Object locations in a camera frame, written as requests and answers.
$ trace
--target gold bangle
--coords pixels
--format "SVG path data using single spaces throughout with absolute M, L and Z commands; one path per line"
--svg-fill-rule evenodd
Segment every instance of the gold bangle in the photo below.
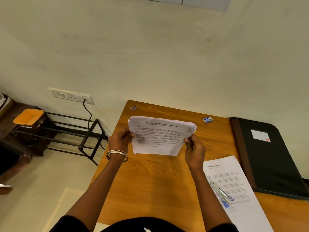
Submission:
M 107 152 L 106 153 L 106 158 L 108 160 L 110 159 L 109 155 L 112 154 L 112 153 L 118 153 L 118 154 L 121 154 L 121 155 L 125 156 L 125 160 L 123 160 L 123 162 L 126 162 L 128 160 L 128 155 L 125 152 L 119 151 L 119 150 L 111 150 L 111 151 Z

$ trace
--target foot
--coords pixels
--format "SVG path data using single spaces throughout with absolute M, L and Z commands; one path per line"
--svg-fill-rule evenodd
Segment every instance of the foot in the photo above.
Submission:
M 0 183 L 5 183 L 9 179 L 11 179 L 13 176 L 18 174 L 21 170 L 23 170 L 25 167 L 27 167 L 32 160 L 32 156 L 29 155 L 22 155 L 18 162 L 11 168 L 9 168 L 7 171 L 5 171 L 1 176 L 0 176 Z

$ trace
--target black sleeve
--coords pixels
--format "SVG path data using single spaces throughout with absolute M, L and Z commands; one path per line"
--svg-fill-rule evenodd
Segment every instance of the black sleeve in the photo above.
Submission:
M 88 228 L 79 219 L 72 216 L 63 216 L 54 225 L 50 232 L 89 232 Z
M 234 224 L 226 223 L 212 228 L 209 232 L 238 232 Z

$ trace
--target label sticker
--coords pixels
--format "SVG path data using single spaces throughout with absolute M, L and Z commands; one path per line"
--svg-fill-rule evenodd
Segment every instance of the label sticker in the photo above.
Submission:
M 256 130 L 251 130 L 251 132 L 252 132 L 252 136 L 253 136 L 254 139 L 270 142 L 268 133 L 256 131 Z

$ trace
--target black cable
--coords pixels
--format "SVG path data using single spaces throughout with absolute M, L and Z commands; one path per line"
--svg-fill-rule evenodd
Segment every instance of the black cable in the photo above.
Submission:
M 87 107 L 85 106 L 85 102 L 86 102 L 86 99 L 84 99 L 84 101 L 83 101 L 83 106 L 84 106 L 84 108 L 86 109 L 86 111 L 90 114 L 90 118 L 89 118 L 89 120 L 88 120 L 88 129 L 89 129 L 89 123 L 90 123 L 92 114 L 91 114 L 91 112 L 87 109 Z

